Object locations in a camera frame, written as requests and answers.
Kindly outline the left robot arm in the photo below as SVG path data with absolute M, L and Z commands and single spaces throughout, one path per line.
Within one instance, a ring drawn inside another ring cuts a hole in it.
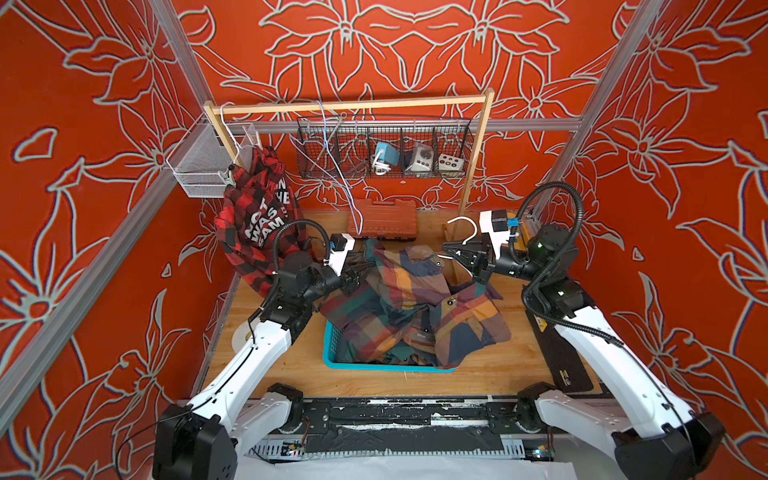
M 269 433 L 294 430 L 302 421 L 303 395 L 273 385 L 255 404 L 249 398 L 271 367 L 299 338 L 319 302 L 336 291 L 357 289 L 361 265 L 350 264 L 355 239 L 328 234 L 313 220 L 324 243 L 316 261 L 307 250 L 275 256 L 273 284 L 248 318 L 251 337 L 214 380 L 186 404 L 170 405 L 155 426 L 154 479 L 234 479 L 246 455 Z

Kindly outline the red black plaid shirt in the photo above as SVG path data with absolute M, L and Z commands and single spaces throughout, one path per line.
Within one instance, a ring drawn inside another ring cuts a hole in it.
M 236 273 L 258 294 L 265 296 L 273 285 L 278 259 L 303 250 L 309 235 L 305 225 L 276 233 L 287 223 L 303 217 L 286 173 L 286 165 L 271 146 L 252 150 L 251 167 L 234 165 L 234 184 L 224 194 L 215 217 L 216 238 Z

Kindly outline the beige clothespin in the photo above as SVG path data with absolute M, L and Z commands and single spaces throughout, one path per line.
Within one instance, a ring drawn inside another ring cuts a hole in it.
M 254 133 L 254 145 L 258 147 L 260 150 L 264 149 L 264 145 L 261 139 L 261 135 L 258 131 Z

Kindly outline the white wire hanger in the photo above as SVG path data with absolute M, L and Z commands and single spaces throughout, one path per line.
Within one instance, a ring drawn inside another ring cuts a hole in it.
M 328 158 L 331 160 L 333 167 L 336 170 L 336 175 L 333 175 L 330 173 L 330 171 L 325 168 L 321 167 L 312 157 L 310 157 L 305 152 L 305 141 L 297 139 L 294 135 L 289 135 L 289 140 L 291 145 L 294 148 L 298 148 L 298 152 L 301 156 L 303 156 L 306 160 L 308 160 L 312 165 L 317 167 L 322 173 L 324 173 L 329 180 L 334 181 L 339 188 L 343 191 L 347 204 L 350 210 L 351 217 L 353 219 L 353 225 L 355 227 L 355 232 L 357 234 L 362 233 L 362 228 L 364 226 L 364 215 L 362 211 L 357 207 L 355 198 L 352 194 L 352 188 L 347 180 L 347 177 L 343 173 L 341 169 L 341 162 L 340 162 L 340 155 L 338 153 L 333 153 L 331 146 L 338 147 L 338 140 L 336 139 L 336 133 L 337 130 L 341 127 L 343 124 L 346 114 L 342 113 L 338 120 L 336 121 L 336 125 L 334 128 L 329 131 L 328 130 L 328 118 L 326 117 L 327 109 L 324 107 L 324 104 L 321 100 L 315 100 L 315 103 L 318 106 L 318 110 L 320 112 L 321 118 L 322 118 L 322 145 L 323 148 L 321 149 L 322 153 L 326 153 Z
M 462 215 L 445 221 L 441 225 L 441 233 L 443 244 L 458 243 L 463 245 L 479 233 L 479 227 L 476 220 Z

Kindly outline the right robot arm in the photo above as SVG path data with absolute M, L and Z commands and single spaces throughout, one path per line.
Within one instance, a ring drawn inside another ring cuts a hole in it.
M 562 190 L 573 203 L 573 224 L 547 224 L 518 250 L 522 217 L 547 190 Z M 504 209 L 480 213 L 472 236 L 442 250 L 486 284 L 492 275 L 525 281 L 526 312 L 543 320 L 587 361 L 622 409 L 600 410 L 539 382 L 517 395 L 514 419 L 527 433 L 548 427 L 565 431 L 616 462 L 628 479 L 693 479 L 713 460 L 725 428 L 712 413 L 696 413 L 620 339 L 602 311 L 568 271 L 578 255 L 575 241 L 584 220 L 578 190 L 563 181 L 542 184 L 515 215 Z

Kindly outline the dark plaid shirt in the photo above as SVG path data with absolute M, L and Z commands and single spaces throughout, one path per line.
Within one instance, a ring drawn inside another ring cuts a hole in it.
M 435 366 L 437 357 L 429 352 L 418 350 L 399 340 L 395 344 L 384 345 L 377 350 L 375 345 L 363 340 L 352 341 L 341 336 L 335 356 L 336 362 L 371 363 L 386 365 Z
M 458 367 L 466 357 L 511 340 L 497 292 L 477 283 L 452 285 L 446 261 L 426 245 L 391 250 L 367 240 L 360 252 L 372 272 L 351 296 L 332 294 L 320 312 L 341 336 L 377 350 L 399 340 L 434 354 L 436 367 Z

